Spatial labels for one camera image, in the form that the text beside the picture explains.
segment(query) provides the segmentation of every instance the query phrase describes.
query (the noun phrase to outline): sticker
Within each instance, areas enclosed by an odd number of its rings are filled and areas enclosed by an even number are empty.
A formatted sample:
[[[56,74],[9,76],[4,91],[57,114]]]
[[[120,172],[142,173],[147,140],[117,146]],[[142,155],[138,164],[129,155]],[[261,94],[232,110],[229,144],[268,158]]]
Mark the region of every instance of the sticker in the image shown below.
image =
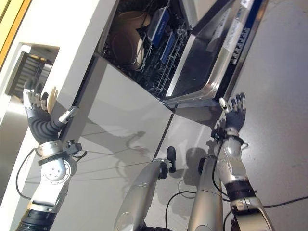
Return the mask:
[[[248,8],[248,5],[249,5],[250,1],[251,1],[251,0],[242,0],[242,1],[241,1],[241,5],[244,6],[244,7],[246,7],[246,8]]]
[[[223,47],[225,49],[231,52],[234,51],[237,41],[241,35],[242,28],[243,28],[243,24],[239,22],[238,20],[234,19],[228,31],[227,37],[223,43]]]
[[[219,23],[218,23],[218,25],[216,27],[216,30],[214,32],[214,35],[213,35],[211,41],[213,41],[213,40],[215,40],[215,39],[217,39],[217,38],[219,38],[221,36],[223,28],[224,28],[224,26],[226,24],[226,21],[228,19],[229,14],[230,14],[230,11],[231,11],[231,8],[227,9],[225,11],[225,13],[222,15],[222,17],[220,18],[220,21],[219,21]]]
[[[227,9],[223,15],[221,16],[217,26],[216,26],[216,29],[214,31],[214,34],[212,36],[212,39],[211,41],[209,42],[209,44],[207,45],[207,48],[206,50],[208,52],[213,52],[213,49],[215,47],[215,43],[214,41],[216,41],[216,39],[220,38],[221,34],[222,34],[222,31],[223,31],[223,28],[225,27],[225,24],[226,24],[226,21],[228,19],[228,16],[230,14],[230,11],[231,11],[231,8]]]

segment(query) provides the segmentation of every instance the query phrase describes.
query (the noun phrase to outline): white countertop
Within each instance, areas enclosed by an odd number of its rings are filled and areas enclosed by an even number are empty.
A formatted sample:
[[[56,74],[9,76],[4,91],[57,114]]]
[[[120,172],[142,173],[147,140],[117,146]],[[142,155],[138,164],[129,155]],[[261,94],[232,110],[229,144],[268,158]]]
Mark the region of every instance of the white countertop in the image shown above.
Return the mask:
[[[11,60],[16,58],[22,43],[60,47],[44,91],[51,92],[52,88],[56,87],[57,101],[69,108],[116,1],[32,0],[0,72],[2,109],[6,110],[10,100],[10,97],[4,95],[3,89],[6,87],[12,69]],[[17,170],[29,150],[36,146],[37,143],[28,130],[1,204],[1,230],[9,229],[19,201],[14,185]],[[31,163],[32,160],[29,160],[28,168],[25,171],[22,170],[24,174],[19,178],[20,189],[24,186]]]

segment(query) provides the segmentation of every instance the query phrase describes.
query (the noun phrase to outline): yellow wall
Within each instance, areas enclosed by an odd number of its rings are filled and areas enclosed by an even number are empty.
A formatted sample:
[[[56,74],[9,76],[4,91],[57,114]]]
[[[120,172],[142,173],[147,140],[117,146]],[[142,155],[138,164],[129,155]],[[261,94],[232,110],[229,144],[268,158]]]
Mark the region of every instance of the yellow wall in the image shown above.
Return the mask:
[[[0,1],[0,69],[31,0]]]

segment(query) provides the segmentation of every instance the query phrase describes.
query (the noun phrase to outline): dishwasher door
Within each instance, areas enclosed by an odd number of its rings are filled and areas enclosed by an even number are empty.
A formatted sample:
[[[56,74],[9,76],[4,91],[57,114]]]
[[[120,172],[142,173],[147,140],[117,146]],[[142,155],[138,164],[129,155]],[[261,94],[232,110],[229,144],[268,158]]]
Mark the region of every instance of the dishwasher door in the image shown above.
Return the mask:
[[[266,4],[267,0],[229,2],[203,28],[196,27],[164,102],[171,107],[191,107],[228,98]]]

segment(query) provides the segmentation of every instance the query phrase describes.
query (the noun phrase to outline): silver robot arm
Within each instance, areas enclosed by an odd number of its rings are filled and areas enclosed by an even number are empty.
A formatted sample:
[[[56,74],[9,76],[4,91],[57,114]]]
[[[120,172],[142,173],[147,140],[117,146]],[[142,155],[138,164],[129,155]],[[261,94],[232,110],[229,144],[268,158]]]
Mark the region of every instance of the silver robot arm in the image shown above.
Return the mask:
[[[216,156],[207,156],[203,164],[200,183],[192,207],[188,231],[221,231],[222,195],[221,183],[227,189],[230,206],[235,217],[234,230],[274,231],[269,217],[249,183],[242,162],[243,140],[239,131],[245,122],[245,95],[236,95],[232,106],[223,98],[219,100],[226,114],[226,128],[218,128],[212,134],[218,143]]]
[[[81,145],[68,141],[63,147],[58,133],[77,113],[68,109],[59,119],[51,120],[47,112],[48,94],[40,95],[42,85],[36,79],[27,80],[24,86],[24,106],[32,135],[39,143],[36,149],[41,157],[41,181],[33,194],[27,211],[16,231],[49,231],[56,214],[67,195],[68,184],[77,165],[72,155],[81,151]]]
[[[151,207],[156,182],[175,172],[174,147],[167,150],[167,159],[154,159],[138,175],[130,187],[115,221],[115,231],[141,231],[146,229],[144,219]]]
[[[219,100],[226,114],[226,135],[217,155],[216,174],[224,184],[231,201],[236,226],[241,231],[274,231],[273,225],[246,175],[242,162],[243,140],[238,132],[244,125],[246,113],[245,95],[236,96],[229,106],[223,98]]]

